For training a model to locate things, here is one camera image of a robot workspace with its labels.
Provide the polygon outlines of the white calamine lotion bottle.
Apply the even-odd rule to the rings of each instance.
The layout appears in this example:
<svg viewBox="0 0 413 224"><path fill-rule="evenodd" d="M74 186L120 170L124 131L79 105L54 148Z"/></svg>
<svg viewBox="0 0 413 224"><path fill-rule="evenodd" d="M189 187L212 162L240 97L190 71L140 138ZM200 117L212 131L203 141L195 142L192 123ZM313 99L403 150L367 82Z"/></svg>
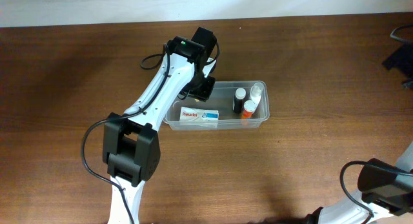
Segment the white calamine lotion bottle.
<svg viewBox="0 0 413 224"><path fill-rule="evenodd" d="M264 85L262 83L255 83L250 89L250 100L258 105L261 101L261 95L264 91Z"/></svg>

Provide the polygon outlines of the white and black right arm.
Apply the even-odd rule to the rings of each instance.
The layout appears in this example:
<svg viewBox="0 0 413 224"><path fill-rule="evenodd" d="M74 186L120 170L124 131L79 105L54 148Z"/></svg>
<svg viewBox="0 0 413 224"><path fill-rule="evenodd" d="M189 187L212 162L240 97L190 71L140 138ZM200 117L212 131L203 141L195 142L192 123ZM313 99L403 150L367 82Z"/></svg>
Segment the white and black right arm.
<svg viewBox="0 0 413 224"><path fill-rule="evenodd" d="M361 165L357 189L349 192L345 172ZM329 207L308 214L305 223L373 223L379 219L412 213L412 145L394 166L379 159L351 161L340 172L345 197Z"/></svg>

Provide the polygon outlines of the white Panadol box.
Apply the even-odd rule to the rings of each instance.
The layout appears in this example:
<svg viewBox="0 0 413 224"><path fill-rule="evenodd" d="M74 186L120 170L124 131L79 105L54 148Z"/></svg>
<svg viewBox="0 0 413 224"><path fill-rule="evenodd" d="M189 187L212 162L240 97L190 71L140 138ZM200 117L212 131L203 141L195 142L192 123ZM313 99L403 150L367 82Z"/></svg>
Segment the white Panadol box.
<svg viewBox="0 0 413 224"><path fill-rule="evenodd" d="M219 111L182 107L179 121L201 127L216 128L219 121Z"/></svg>

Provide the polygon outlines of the orange bottle white cap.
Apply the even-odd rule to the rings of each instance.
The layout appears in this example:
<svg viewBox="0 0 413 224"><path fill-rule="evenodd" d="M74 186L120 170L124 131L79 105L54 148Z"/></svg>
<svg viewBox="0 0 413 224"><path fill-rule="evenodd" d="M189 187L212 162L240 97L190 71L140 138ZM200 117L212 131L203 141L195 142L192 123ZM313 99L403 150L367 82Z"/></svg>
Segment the orange bottle white cap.
<svg viewBox="0 0 413 224"><path fill-rule="evenodd" d="M243 111L241 118L242 119L249 119L252 117L252 114L255 112L257 105L252 100L246 100L243 103Z"/></svg>

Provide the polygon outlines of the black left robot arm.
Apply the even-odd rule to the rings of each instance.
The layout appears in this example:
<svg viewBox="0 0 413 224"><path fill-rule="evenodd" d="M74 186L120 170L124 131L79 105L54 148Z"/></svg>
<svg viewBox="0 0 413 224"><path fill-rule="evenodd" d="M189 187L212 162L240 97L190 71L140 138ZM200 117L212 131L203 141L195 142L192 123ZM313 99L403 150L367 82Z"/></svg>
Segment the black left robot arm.
<svg viewBox="0 0 413 224"><path fill-rule="evenodd" d="M143 186L160 160L158 131L177 97L206 101L215 79L212 31L199 27L191 39L175 37L164 46L159 69L141 97L122 115L111 113L104 126L103 163L112 185L109 223L138 223Z"/></svg>

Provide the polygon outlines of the black bottle white cap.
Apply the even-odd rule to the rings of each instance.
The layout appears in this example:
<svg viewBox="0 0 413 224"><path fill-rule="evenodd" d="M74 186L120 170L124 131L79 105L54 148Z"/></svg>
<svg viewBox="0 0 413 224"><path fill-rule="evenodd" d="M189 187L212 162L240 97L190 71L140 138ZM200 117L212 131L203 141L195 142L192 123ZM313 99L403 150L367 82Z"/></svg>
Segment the black bottle white cap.
<svg viewBox="0 0 413 224"><path fill-rule="evenodd" d="M244 88L238 88L235 91L233 98L232 110L235 114L240 114L243 107L243 100L246 96L246 90Z"/></svg>

